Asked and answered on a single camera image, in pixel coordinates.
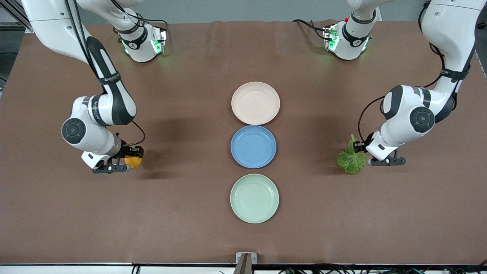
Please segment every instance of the blue plate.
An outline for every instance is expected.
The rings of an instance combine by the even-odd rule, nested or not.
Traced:
[[[261,126],[239,129],[230,145],[233,158],[246,168],[261,168],[276,155],[277,144],[272,133]]]

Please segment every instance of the green leaf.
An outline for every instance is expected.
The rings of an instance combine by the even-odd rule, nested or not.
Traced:
[[[348,141],[348,150],[347,153],[350,155],[355,154],[354,152],[354,142],[357,142],[357,138],[353,134],[350,134],[350,137],[352,138],[350,141]]]
[[[354,152],[354,142],[357,139],[353,134],[351,135],[351,138],[352,139],[348,142],[348,150],[338,154],[337,162],[346,173],[355,175],[365,167],[367,155],[363,152]]]

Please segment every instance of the green plate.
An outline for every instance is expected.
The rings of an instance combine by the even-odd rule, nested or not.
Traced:
[[[248,174],[233,185],[230,204],[238,218],[247,223],[258,224],[267,221],[276,212],[279,192],[266,176]]]

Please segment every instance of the black joint cap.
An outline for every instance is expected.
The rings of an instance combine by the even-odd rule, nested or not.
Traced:
[[[434,126],[434,114],[427,107],[417,107],[411,111],[409,121],[414,130],[424,133]]]
[[[70,144],[78,144],[85,136],[85,133],[85,123],[78,118],[71,118],[62,125],[61,134]]]

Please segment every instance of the plate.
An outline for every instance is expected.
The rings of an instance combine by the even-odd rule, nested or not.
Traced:
[[[266,83],[250,82],[240,86],[232,97],[232,110],[249,125],[270,122],[279,112],[281,100],[276,90]]]
[[[251,224],[262,223],[276,212],[279,192],[276,185],[266,176],[248,174],[233,185],[230,205],[241,220]]]
[[[277,151],[276,139],[262,126],[245,126],[232,138],[230,150],[237,163],[246,168],[261,168],[272,161]]]

